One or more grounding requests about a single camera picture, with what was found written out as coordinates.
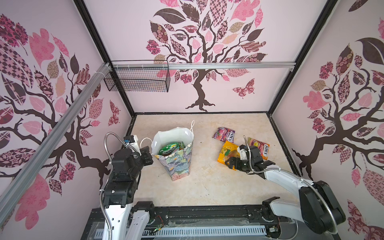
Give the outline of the orange Fox's candy bag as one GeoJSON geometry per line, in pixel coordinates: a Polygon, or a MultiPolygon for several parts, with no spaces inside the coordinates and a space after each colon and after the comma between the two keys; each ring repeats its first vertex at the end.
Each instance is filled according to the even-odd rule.
{"type": "Polygon", "coordinates": [[[257,147],[260,150],[263,160],[266,161],[268,159],[268,154],[270,149],[269,144],[255,140],[253,138],[248,138],[248,145],[257,147]]]}

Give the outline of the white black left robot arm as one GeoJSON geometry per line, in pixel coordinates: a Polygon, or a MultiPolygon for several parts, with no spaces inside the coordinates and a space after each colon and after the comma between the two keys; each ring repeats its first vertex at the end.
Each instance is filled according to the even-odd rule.
{"type": "Polygon", "coordinates": [[[105,218],[104,240],[140,240],[151,219],[155,217],[152,201],[134,203],[143,167],[153,164],[148,146],[124,148],[112,158],[113,171],[100,200],[105,218]]]}

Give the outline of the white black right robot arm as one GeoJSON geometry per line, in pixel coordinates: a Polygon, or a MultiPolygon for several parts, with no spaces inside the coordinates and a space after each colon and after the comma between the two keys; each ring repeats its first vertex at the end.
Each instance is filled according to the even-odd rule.
{"type": "Polygon", "coordinates": [[[346,221],[331,187],[324,181],[314,182],[283,170],[274,162],[264,160],[255,146],[223,147],[218,161],[231,170],[248,175],[257,175],[273,182],[293,194],[296,202],[284,201],[279,197],[269,198],[262,203],[262,217],[273,221],[286,217],[306,224],[316,234],[337,234],[338,225],[346,221]]]}

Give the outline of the floral white paper bag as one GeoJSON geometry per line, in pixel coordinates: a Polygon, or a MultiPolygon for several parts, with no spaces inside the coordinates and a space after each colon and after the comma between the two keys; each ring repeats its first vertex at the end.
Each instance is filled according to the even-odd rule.
{"type": "Polygon", "coordinates": [[[189,128],[176,127],[168,131],[157,132],[153,139],[144,138],[139,144],[139,146],[141,146],[145,140],[151,142],[150,149],[152,156],[161,163],[173,182],[185,178],[191,173],[190,166],[195,139],[194,125],[195,121],[192,121],[189,128]],[[159,150],[163,146],[176,142],[183,142],[185,148],[166,157],[159,155],[159,150]]]}

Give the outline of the green snack packet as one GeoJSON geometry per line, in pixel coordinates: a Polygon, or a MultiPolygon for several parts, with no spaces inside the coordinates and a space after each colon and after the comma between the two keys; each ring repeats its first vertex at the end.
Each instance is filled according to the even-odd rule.
{"type": "Polygon", "coordinates": [[[179,150],[183,150],[184,148],[185,148],[185,145],[183,142],[170,143],[170,144],[163,146],[159,150],[159,155],[166,157],[166,156],[171,155],[174,152],[177,152],[179,150]]]}

